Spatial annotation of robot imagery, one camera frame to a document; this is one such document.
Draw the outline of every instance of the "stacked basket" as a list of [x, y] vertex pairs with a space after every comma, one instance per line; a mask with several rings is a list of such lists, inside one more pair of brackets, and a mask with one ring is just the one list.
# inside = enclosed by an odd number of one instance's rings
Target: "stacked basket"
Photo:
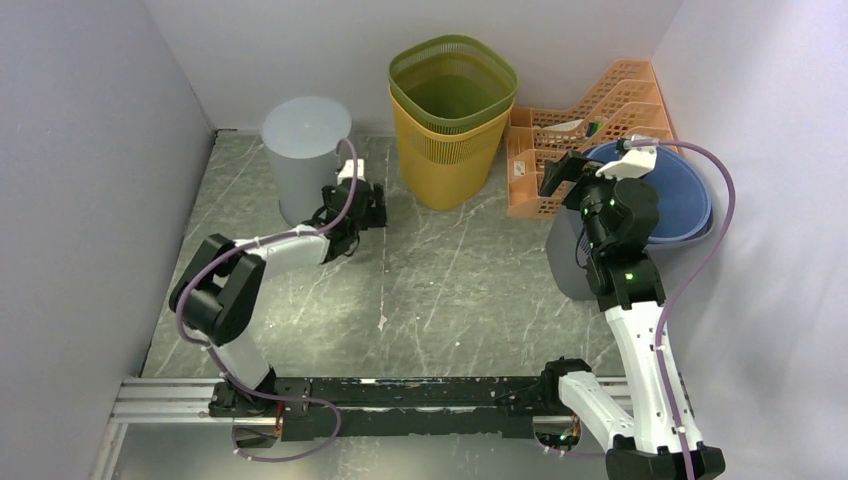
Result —
[[553, 219], [567, 185], [540, 197], [545, 162], [626, 135], [672, 138], [665, 105], [647, 60], [614, 62], [569, 110], [515, 107], [507, 149], [507, 215]]
[[400, 174], [424, 205], [453, 208], [486, 181], [518, 77], [473, 38], [446, 35], [389, 66]]

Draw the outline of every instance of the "green basket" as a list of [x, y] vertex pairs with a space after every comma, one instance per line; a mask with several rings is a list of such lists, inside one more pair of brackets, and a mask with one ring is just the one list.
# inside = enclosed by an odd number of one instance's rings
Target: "green basket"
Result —
[[389, 85], [395, 100], [425, 128], [456, 135], [508, 110], [518, 75], [479, 41], [445, 35], [396, 56]]

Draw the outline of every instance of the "gray bin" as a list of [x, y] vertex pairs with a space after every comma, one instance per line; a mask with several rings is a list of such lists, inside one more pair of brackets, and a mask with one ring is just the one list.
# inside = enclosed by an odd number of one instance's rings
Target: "gray bin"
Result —
[[[664, 276], [664, 272], [669, 271], [672, 263], [679, 259], [681, 254], [709, 237], [713, 230], [713, 223], [711, 215], [702, 232], [690, 240], [677, 243], [649, 244], [648, 252], [657, 265], [660, 275]], [[551, 267], [554, 281], [563, 295], [577, 301], [595, 300], [596, 297], [589, 290], [589, 283], [586, 281], [586, 271], [580, 268], [574, 260], [574, 249], [581, 229], [580, 213], [561, 207], [554, 217], [550, 232], [548, 232], [548, 238], [545, 241], [545, 253], [548, 256], [548, 265]], [[585, 258], [582, 251], [580, 258], [581, 261]]]
[[350, 113], [324, 97], [289, 100], [265, 119], [262, 142], [286, 223], [302, 223], [323, 206], [321, 189], [336, 184], [336, 145], [350, 133]]

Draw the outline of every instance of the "white round lid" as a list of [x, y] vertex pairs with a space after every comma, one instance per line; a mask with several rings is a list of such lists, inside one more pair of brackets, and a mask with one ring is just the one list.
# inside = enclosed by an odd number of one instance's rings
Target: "white round lid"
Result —
[[335, 150], [350, 134], [350, 113], [326, 97], [297, 97], [268, 114], [262, 124], [262, 141], [287, 158], [313, 158]]

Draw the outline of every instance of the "basket rim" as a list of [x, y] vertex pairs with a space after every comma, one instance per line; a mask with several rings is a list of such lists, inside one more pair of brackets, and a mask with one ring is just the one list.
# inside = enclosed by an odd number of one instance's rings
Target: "basket rim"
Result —
[[[404, 92], [403, 89], [400, 88], [400, 86], [395, 82], [394, 75], [392, 74], [392, 71], [394, 70], [397, 63], [400, 62], [401, 60], [404, 60], [408, 56], [410, 56], [414, 53], [417, 53], [418, 51], [420, 51], [423, 48], [429, 48], [429, 47], [432, 47], [432, 46], [435, 46], [435, 45], [439, 45], [441, 43], [448, 43], [448, 42], [465, 43], [465, 44], [471, 45], [474, 48], [477, 48], [478, 50], [480, 50], [486, 56], [490, 57], [495, 63], [498, 64], [498, 66], [503, 68], [504, 72], [507, 74], [507, 76], [510, 77], [510, 79], [513, 80], [513, 84], [514, 84], [512, 91], [509, 93], [509, 95], [506, 95], [504, 98], [498, 100], [497, 102], [495, 102], [492, 105], [484, 108], [483, 110], [480, 110], [477, 113], [473, 113], [471, 115], [467, 115], [467, 116], [461, 117], [461, 118], [444, 118], [444, 117], [439, 117], [439, 116], [433, 115], [431, 113], [428, 113], [420, 105], [418, 105], [411, 98], [409, 98], [409, 96], [406, 94], [406, 92]], [[515, 69], [512, 68], [512, 65], [510, 65], [509, 62], [507, 62], [503, 57], [501, 57], [500, 55], [495, 53], [494, 50], [487, 47], [483, 42], [481, 42], [481, 41], [479, 41], [475, 38], [472, 38], [472, 37], [469, 37], [469, 36], [466, 36], [466, 35], [460, 35], [460, 34], [449, 34], [449, 35], [442, 35], [442, 36], [439, 36], [439, 37], [436, 37], [436, 38], [431, 38], [430, 40], [419, 43], [419, 44], [417, 44], [413, 47], [410, 47], [410, 48], [404, 50], [403, 52], [397, 54], [392, 59], [392, 61], [389, 63], [389, 87], [390, 87], [390, 89], [397, 91], [399, 96], [402, 97], [403, 102], [408, 103], [410, 105], [410, 108], [415, 110], [413, 113], [415, 114], [416, 117], [421, 118], [422, 121], [433, 123], [434, 125], [438, 125], [438, 126], [446, 127], [446, 128], [461, 127], [463, 123], [472, 123], [472, 122], [476, 121], [480, 116], [485, 116], [487, 112], [491, 112], [492, 110], [497, 110], [498, 108], [503, 107], [503, 105], [507, 102], [514, 104], [515, 94], [518, 92], [518, 84], [519, 84], [518, 74], [515, 72]]]
[[436, 133], [432, 130], [427, 129], [427, 127], [425, 127], [424, 125], [421, 125], [421, 122], [419, 122], [412, 115], [410, 115], [409, 112], [407, 112], [401, 106], [401, 104], [397, 101], [394, 94], [392, 93], [391, 87], [389, 87], [389, 98], [392, 99], [392, 106], [394, 107], [394, 111], [395, 112], [401, 112], [403, 119], [405, 121], [407, 121], [408, 123], [412, 124], [412, 126], [416, 130], [418, 130], [418, 133], [423, 134], [425, 137], [427, 137], [429, 139], [442, 141], [442, 142], [461, 142], [461, 141], [464, 141], [464, 140], [468, 140], [469, 138], [473, 138], [477, 135], [480, 135], [484, 131], [489, 130], [489, 129], [497, 126], [497, 124], [499, 122], [507, 121], [509, 119], [509, 112], [512, 111], [512, 107], [515, 106], [515, 101], [513, 100], [513, 102], [510, 104], [509, 108], [507, 108], [503, 113], [501, 113], [497, 117], [495, 117], [495, 118], [489, 120], [488, 122], [484, 123], [483, 125], [480, 125], [479, 127], [474, 127], [467, 132], [457, 133], [457, 134], [454, 134], [454, 135], [445, 135], [445, 134], [442, 134], [442, 133]]

